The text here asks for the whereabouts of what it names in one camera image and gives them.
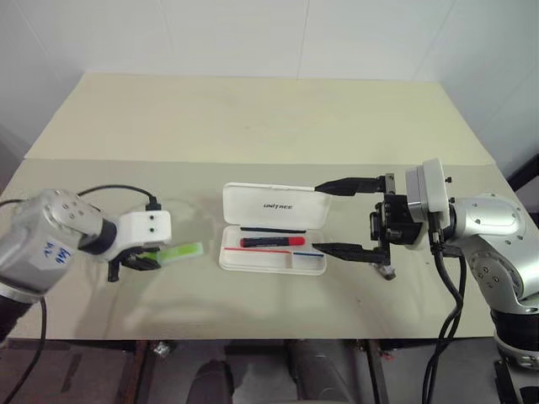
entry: black cable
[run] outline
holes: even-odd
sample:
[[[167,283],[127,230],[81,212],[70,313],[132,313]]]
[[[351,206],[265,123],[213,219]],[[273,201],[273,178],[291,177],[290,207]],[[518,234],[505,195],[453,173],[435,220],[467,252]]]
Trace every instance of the black cable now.
[[[32,359],[32,362],[28,365],[26,370],[24,371],[23,375],[20,377],[19,381],[17,382],[17,385],[11,390],[8,397],[3,401],[3,404],[9,404],[15,397],[15,395],[19,392],[20,388],[23,386],[26,379],[28,379],[28,376],[30,373],[32,373],[32,370],[35,367],[35,364],[37,364],[37,361],[40,360],[41,353],[43,352],[43,348],[45,347],[45,335],[47,334],[47,304],[45,303],[45,297],[40,298],[40,305],[41,305],[41,335],[40,335],[40,343],[37,347],[37,350],[35,351],[34,358]]]
[[[0,202],[0,208],[9,204],[19,204],[20,202],[24,202],[24,199],[6,199]]]
[[[429,363],[427,363],[427,368],[425,370],[424,379],[423,379],[423,391],[422,391],[422,403],[430,404],[432,402],[435,382],[436,382],[436,373],[438,370],[438,362],[441,354],[447,349],[450,343],[453,341],[456,330],[458,328],[459,322],[461,320],[462,307],[464,305],[464,294],[466,291],[466,278],[467,278],[467,267],[466,259],[464,256],[460,256],[460,278],[459,278],[459,287],[456,289],[455,285],[452,283],[449,274],[446,271],[446,266],[443,262],[443,253],[440,248],[435,248],[433,251],[435,258],[436,269],[440,275],[442,282],[449,290],[453,298],[455,299],[456,306],[451,311],[449,316],[444,321],[438,340],[436,342],[435,352],[432,354]],[[451,329],[446,336],[447,328],[451,324]]]
[[[139,192],[141,194],[146,195],[149,199],[149,203],[148,205],[146,205],[146,210],[160,210],[161,209],[161,205],[157,202],[157,197],[154,194],[146,191],[145,189],[133,187],[131,185],[125,185],[122,183],[109,183],[106,185],[99,185],[97,187],[85,189],[84,191],[79,192],[77,195],[84,196],[86,194],[90,194],[95,191],[100,191],[102,189],[129,189],[130,191]]]

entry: red pen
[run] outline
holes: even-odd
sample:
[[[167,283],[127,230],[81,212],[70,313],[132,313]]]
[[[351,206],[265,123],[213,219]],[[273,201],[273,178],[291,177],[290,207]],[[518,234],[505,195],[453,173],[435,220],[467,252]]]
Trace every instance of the red pen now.
[[[265,250],[262,248],[239,248],[239,247],[225,247],[225,250],[228,251],[246,251],[248,253],[279,253],[279,254],[292,254],[288,250]]]
[[[239,245],[243,248],[302,246],[304,244],[305,237],[255,237],[242,238],[239,241]]]

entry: unitree logo text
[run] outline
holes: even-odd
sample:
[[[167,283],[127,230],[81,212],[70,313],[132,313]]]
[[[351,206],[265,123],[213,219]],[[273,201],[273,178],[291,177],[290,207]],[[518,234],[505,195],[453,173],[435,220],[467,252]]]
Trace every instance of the unitree logo text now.
[[[264,204],[264,208],[271,208],[271,209],[292,209],[292,205]]]

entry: beige table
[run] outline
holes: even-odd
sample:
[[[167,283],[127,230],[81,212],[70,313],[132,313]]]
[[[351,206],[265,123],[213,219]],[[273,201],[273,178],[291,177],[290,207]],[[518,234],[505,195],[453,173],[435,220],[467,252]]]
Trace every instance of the beige table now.
[[[451,196],[515,197],[435,83],[87,75],[23,162],[3,198],[43,188],[130,183],[173,212],[175,242],[205,255],[151,273],[106,268],[80,253],[47,296],[48,338],[431,338],[451,309],[426,245],[392,250],[398,277],[328,260],[322,276],[227,272],[217,265],[221,190],[229,181],[315,185],[395,172],[440,157]],[[328,241],[370,246],[380,195],[334,199]],[[88,200],[111,213],[141,206],[128,191]],[[5,231],[8,216],[0,216]],[[449,265],[456,273],[454,263]],[[469,277],[459,334],[487,336],[488,308]],[[34,308],[14,332],[32,338]]]

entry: wall tile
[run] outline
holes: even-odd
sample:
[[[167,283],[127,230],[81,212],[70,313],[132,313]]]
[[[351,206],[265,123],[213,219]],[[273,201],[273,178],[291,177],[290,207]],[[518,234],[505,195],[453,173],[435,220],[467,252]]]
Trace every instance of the wall tile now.
[[[536,0],[458,0],[416,78],[441,81],[478,132],[534,68],[536,53]]]
[[[533,178],[515,193],[529,212],[539,213],[539,177]]]
[[[62,80],[83,71],[173,72],[157,0],[17,0]]]
[[[14,2],[0,13],[0,139],[17,157],[45,128],[68,92]]]
[[[189,75],[295,77],[307,0],[161,0]]]
[[[478,132],[505,177],[539,152],[538,84],[536,69]]]
[[[311,0],[302,77],[409,80],[449,0]]]

